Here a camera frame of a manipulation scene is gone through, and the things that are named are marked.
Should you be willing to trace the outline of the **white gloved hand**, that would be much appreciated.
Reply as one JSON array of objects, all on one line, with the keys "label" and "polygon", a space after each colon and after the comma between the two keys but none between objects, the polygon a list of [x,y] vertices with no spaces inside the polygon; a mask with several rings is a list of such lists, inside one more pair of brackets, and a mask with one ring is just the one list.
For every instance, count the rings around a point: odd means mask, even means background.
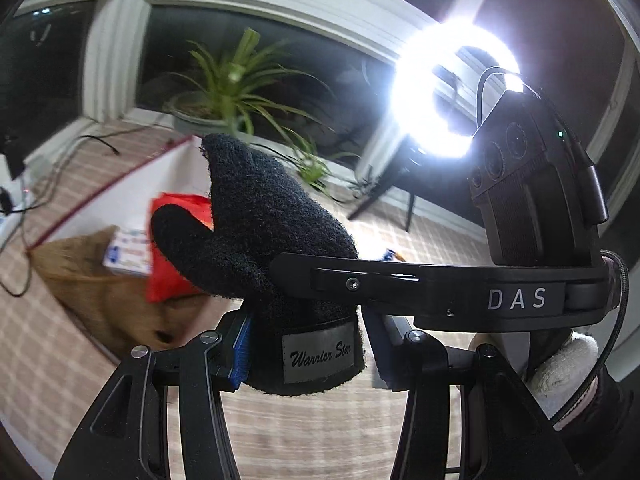
[{"label": "white gloved hand", "polygon": [[591,336],[574,330],[559,330],[555,346],[551,342],[534,350],[531,333],[477,333],[470,342],[474,351],[480,344],[492,344],[520,374],[529,392],[549,418],[559,413],[597,363],[599,347]]}]

